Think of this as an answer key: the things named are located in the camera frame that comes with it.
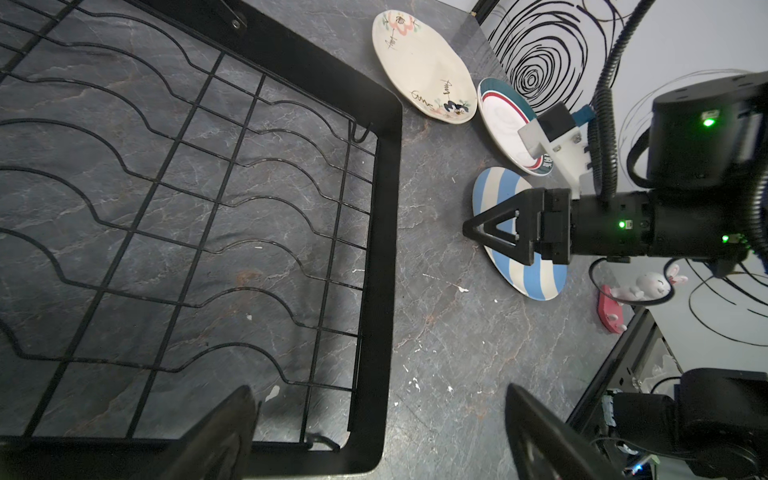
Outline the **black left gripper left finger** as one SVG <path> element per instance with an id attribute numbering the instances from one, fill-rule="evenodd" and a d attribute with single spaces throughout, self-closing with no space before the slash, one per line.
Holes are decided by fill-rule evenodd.
<path id="1" fill-rule="evenodd" d="M 155 463 L 157 479 L 241 479 L 251 452 L 259 407 L 238 387 Z"/>

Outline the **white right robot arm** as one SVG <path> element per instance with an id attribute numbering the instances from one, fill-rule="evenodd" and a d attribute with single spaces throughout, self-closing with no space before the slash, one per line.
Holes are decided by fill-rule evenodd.
<path id="1" fill-rule="evenodd" d="M 661 257 L 671 282 L 680 259 L 728 280 L 744 260 L 767 257 L 767 76 L 750 73 L 693 84 L 657 97 L 650 127 L 618 156 L 612 84 L 621 56 L 651 3 L 639 2 L 613 44 L 591 103 L 576 113 L 556 104 L 520 132 L 533 156 L 554 155 L 570 133 L 587 129 L 595 191 L 530 188 L 468 219 L 464 235 L 522 265 L 566 265 Z M 684 461 L 697 476 L 767 475 L 767 377 L 698 368 L 673 396 L 609 396 L 607 434 L 587 439 L 517 384 L 506 393 L 505 429 L 522 479 L 630 479 L 607 442 L 644 460 Z"/>

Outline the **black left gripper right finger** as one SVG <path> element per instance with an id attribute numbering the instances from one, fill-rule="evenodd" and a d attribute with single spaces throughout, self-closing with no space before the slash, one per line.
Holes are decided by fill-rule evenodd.
<path id="1" fill-rule="evenodd" d="M 621 479 L 595 447 L 522 386 L 505 395 L 505 431 L 520 479 Z"/>

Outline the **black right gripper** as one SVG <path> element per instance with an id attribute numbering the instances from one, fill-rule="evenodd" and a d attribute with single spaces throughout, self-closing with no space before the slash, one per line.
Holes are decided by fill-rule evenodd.
<path id="1" fill-rule="evenodd" d="M 532 188 L 466 220 L 465 237 L 530 266 L 535 252 L 553 264 L 571 262 L 571 190 Z"/>

